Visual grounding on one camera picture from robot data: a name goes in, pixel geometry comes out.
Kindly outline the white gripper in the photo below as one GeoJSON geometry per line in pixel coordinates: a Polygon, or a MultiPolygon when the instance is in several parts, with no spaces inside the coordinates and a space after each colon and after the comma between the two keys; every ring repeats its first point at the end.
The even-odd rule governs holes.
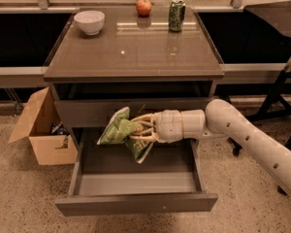
{"type": "Polygon", "coordinates": [[[146,114],[131,119],[148,129],[136,132],[130,136],[136,141],[173,143],[183,138],[182,117],[180,111],[165,110],[163,112],[146,114]]]}

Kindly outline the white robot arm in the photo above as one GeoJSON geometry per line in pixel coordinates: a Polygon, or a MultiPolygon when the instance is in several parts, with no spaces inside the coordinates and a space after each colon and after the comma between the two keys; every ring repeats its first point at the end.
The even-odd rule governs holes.
{"type": "Polygon", "coordinates": [[[147,142],[173,143],[182,139],[210,141],[231,138],[269,173],[291,198],[291,150],[258,129],[233,105],[210,101],[204,110],[165,110],[137,116],[147,127],[131,138],[147,142]]]}

